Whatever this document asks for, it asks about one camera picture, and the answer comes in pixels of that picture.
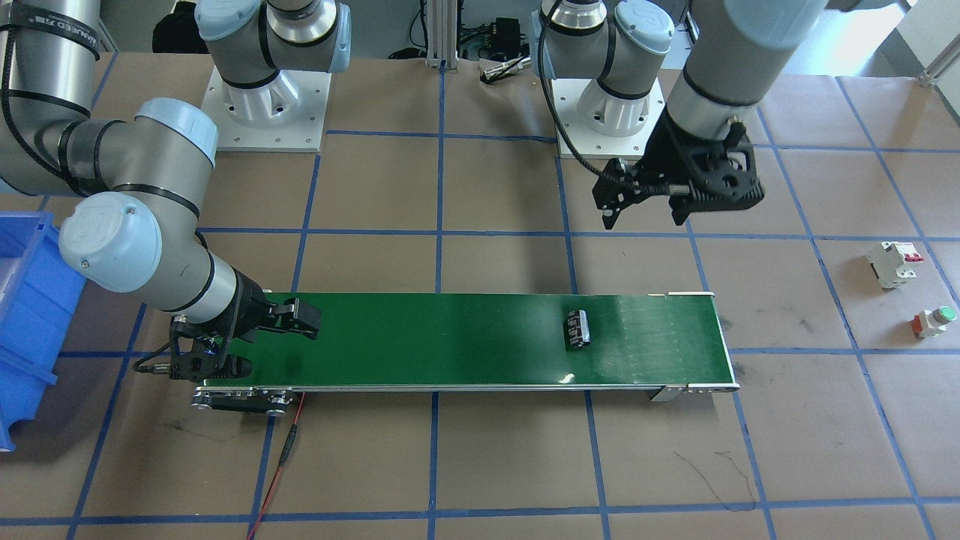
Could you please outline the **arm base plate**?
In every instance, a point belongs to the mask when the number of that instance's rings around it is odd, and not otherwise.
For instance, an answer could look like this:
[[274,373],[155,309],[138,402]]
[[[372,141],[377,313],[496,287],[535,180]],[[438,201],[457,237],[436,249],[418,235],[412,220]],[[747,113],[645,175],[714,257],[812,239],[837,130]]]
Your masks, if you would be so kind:
[[595,79],[555,79],[552,90],[556,115],[584,158],[638,160],[665,108],[660,79],[637,100],[611,96]]
[[214,68],[201,110],[218,127],[218,153],[318,153],[331,85],[329,73],[282,70],[263,88],[233,88]]

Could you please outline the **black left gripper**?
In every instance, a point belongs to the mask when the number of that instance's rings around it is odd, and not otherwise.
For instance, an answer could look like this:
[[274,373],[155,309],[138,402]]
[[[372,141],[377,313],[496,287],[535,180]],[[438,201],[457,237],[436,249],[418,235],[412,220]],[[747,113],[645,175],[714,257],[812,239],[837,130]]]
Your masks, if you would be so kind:
[[641,160],[628,171],[623,158],[610,158],[591,195],[604,229],[611,230],[624,209],[651,197],[667,196],[681,226],[693,213],[747,211],[765,190],[742,122],[734,121],[725,137],[707,139],[686,133],[663,112]]

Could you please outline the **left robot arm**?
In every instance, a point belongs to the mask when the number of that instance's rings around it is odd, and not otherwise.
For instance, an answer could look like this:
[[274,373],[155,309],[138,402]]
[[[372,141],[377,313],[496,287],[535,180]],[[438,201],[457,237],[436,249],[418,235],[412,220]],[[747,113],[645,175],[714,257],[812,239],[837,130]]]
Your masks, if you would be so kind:
[[[699,34],[663,102],[641,158],[613,157],[591,190],[604,228],[620,213],[667,197],[674,223],[692,213],[746,211],[765,196],[743,122],[805,40],[826,1],[692,1]],[[532,13],[532,69],[581,79],[578,115],[608,137],[636,134],[642,106],[674,40],[651,1],[542,1]]]

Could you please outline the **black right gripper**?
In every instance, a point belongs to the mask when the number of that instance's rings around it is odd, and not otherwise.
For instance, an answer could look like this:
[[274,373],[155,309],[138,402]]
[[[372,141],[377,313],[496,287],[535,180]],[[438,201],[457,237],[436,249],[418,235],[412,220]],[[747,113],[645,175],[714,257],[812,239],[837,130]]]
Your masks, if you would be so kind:
[[253,341],[255,329],[271,334],[295,334],[309,341],[318,338],[322,312],[301,298],[275,304],[259,286],[242,281],[226,310],[208,322],[170,324],[172,380],[242,379],[254,372],[253,362],[229,353],[236,339]]

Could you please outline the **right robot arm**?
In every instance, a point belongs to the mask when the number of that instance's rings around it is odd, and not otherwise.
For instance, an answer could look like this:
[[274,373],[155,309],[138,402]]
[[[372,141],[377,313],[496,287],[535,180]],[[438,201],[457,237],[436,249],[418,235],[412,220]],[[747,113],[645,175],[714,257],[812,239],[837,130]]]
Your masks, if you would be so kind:
[[100,57],[97,1],[2,3],[2,189],[76,196],[63,222],[63,260],[104,290],[172,316],[166,349],[134,363],[175,380],[240,379],[250,360],[231,341],[255,332],[316,339],[321,313],[258,284],[197,236],[215,167],[218,127],[172,98],[144,103],[130,122],[92,117]]

